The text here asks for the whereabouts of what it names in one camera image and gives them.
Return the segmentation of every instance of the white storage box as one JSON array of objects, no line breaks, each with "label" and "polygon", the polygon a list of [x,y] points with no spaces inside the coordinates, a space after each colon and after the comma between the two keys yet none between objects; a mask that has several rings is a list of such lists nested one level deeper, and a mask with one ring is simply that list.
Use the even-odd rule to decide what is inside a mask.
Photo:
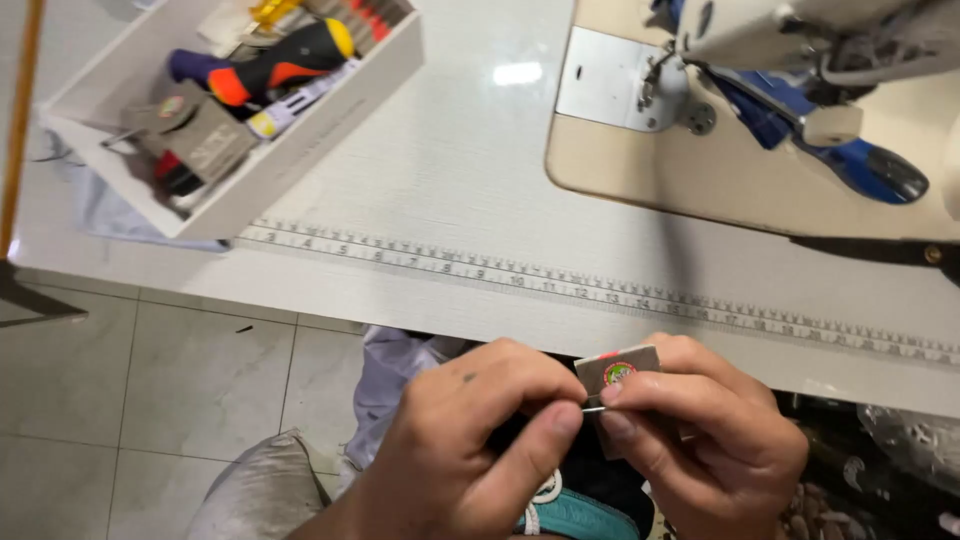
[{"label": "white storage box", "polygon": [[156,103],[163,94],[167,56],[183,48],[207,52],[197,26],[222,0],[166,0],[135,20],[50,102],[45,125],[124,199],[171,238],[231,238],[269,207],[356,128],[423,64],[420,15],[406,0],[406,12],[390,34],[318,103],[304,111],[279,138],[264,144],[212,195],[183,220],[157,201],[151,187],[132,174],[150,174],[148,162],[131,159],[128,143],[108,150],[100,141],[122,132],[120,112],[128,105]]}]

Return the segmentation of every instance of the ruler markings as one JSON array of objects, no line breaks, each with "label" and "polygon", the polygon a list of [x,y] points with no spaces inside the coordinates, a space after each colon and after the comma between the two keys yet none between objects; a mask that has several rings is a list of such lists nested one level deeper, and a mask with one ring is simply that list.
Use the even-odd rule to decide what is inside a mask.
[{"label": "ruler markings", "polygon": [[523,291],[528,297],[664,321],[680,320],[807,347],[937,366],[960,365],[960,347],[939,340],[379,235],[261,218],[237,239],[241,245],[259,249],[271,245],[283,253],[293,250],[297,255],[364,261],[381,269],[413,272],[434,280],[442,277],[474,288],[507,294]]}]

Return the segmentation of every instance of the wooden stick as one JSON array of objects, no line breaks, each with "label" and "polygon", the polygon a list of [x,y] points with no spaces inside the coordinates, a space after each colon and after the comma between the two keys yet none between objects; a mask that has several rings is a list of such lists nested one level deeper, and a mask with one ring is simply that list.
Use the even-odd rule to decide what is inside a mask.
[{"label": "wooden stick", "polygon": [[20,45],[20,65],[16,71],[10,129],[7,131],[7,166],[3,175],[3,208],[0,210],[0,260],[6,260],[13,238],[13,221],[16,216],[16,200],[20,195],[20,173],[23,170],[27,124],[30,122],[42,21],[43,0],[29,0]]}]

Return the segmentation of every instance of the white table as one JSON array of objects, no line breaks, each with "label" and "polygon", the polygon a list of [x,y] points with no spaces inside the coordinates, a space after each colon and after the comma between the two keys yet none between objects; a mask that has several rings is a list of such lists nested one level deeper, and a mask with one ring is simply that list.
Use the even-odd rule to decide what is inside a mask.
[{"label": "white table", "polygon": [[[120,3],[51,0],[40,97],[123,27],[107,1]],[[572,0],[418,4],[427,65],[266,215],[960,340],[960,289],[936,271],[835,258],[552,185],[545,136]],[[56,166],[29,165],[14,262],[418,331],[510,335],[576,356],[682,331],[776,388],[960,416],[957,367],[811,349],[336,258],[105,240],[76,232],[72,208]]]}]

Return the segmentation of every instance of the fingernail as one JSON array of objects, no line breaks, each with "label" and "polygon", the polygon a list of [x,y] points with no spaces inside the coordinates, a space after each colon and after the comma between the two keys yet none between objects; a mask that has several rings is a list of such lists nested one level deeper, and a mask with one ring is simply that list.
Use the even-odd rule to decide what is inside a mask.
[{"label": "fingernail", "polygon": [[603,390],[600,390],[600,402],[604,405],[607,405],[613,398],[615,398],[620,390],[623,389],[622,382],[615,382],[610,386],[607,386]]},{"label": "fingernail", "polygon": [[576,435],[584,415],[576,406],[564,406],[553,417],[553,431],[561,435]]},{"label": "fingernail", "polygon": [[611,439],[630,439],[636,433],[636,426],[622,412],[605,410],[600,413],[600,424]]}]

